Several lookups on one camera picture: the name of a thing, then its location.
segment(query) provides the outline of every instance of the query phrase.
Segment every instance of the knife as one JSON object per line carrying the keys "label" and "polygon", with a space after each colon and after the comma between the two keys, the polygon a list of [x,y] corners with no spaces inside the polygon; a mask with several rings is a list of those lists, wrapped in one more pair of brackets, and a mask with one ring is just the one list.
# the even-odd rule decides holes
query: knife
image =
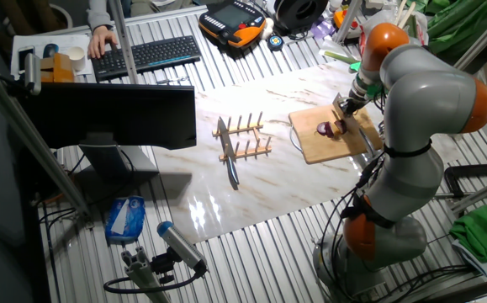
{"label": "knife", "polygon": [[223,145],[223,151],[226,147],[226,163],[228,167],[228,173],[231,179],[236,183],[239,184],[240,180],[237,177],[236,166],[234,166],[234,161],[236,159],[236,155],[234,154],[234,148],[232,147],[232,142],[230,141],[230,137],[228,136],[228,130],[226,129],[225,122],[219,117],[219,130],[220,130],[220,142]]}

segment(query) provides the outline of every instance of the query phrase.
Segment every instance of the keyboard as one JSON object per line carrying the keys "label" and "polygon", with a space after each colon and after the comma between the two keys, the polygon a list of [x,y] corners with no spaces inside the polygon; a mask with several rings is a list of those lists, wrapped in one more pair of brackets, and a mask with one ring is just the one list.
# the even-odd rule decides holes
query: keyboard
{"label": "keyboard", "polygon": [[[200,60],[200,50],[194,37],[184,36],[131,47],[136,72],[148,72]],[[106,51],[101,59],[92,59],[98,82],[127,76],[122,50]]]}

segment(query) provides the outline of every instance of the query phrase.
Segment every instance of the computer monitor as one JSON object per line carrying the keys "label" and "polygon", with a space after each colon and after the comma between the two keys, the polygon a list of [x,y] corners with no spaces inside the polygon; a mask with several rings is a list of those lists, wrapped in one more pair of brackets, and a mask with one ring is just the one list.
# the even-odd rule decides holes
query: computer monitor
{"label": "computer monitor", "polygon": [[158,173],[138,146],[196,145],[193,87],[42,83],[39,95],[19,102],[50,148],[79,145],[92,166],[77,180],[92,199]]}

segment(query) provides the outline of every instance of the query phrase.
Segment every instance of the marble surface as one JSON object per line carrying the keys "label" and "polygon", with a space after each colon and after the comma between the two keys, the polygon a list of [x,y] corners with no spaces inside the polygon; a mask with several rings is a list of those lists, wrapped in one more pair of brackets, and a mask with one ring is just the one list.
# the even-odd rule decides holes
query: marble surface
{"label": "marble surface", "polygon": [[[330,104],[337,93],[347,95],[353,74],[339,61],[290,72],[261,81],[197,93],[198,145],[168,151],[154,147],[174,224],[191,242],[256,224],[273,217],[342,196],[358,180],[360,167],[351,157],[308,165],[290,139],[290,112]],[[379,111],[367,106],[374,125],[382,120]],[[219,161],[220,138],[212,136],[217,120],[232,116],[237,123],[263,111],[262,142],[271,136],[273,151],[267,155],[236,160],[240,179],[234,190],[227,167]],[[240,148],[254,135],[230,135]],[[447,136],[433,138],[444,162],[461,155]]]}

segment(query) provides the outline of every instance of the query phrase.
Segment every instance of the red onion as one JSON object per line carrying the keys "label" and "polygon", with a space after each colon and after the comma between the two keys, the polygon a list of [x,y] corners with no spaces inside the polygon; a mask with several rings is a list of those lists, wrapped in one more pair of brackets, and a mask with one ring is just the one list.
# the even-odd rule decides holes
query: red onion
{"label": "red onion", "polygon": [[320,124],[318,124],[318,127],[316,128],[316,130],[318,131],[318,133],[322,136],[325,136],[327,135],[327,131],[326,131],[326,125],[329,124],[329,122],[321,122]]}
{"label": "red onion", "polygon": [[332,138],[335,136],[335,133],[333,132],[333,129],[331,128],[331,122],[321,122],[318,124],[318,127],[316,128],[318,133],[322,136],[328,136],[329,138]]}
{"label": "red onion", "polygon": [[344,120],[335,121],[335,126],[341,132],[341,135],[344,135],[347,133],[347,126],[346,126],[346,122]]}

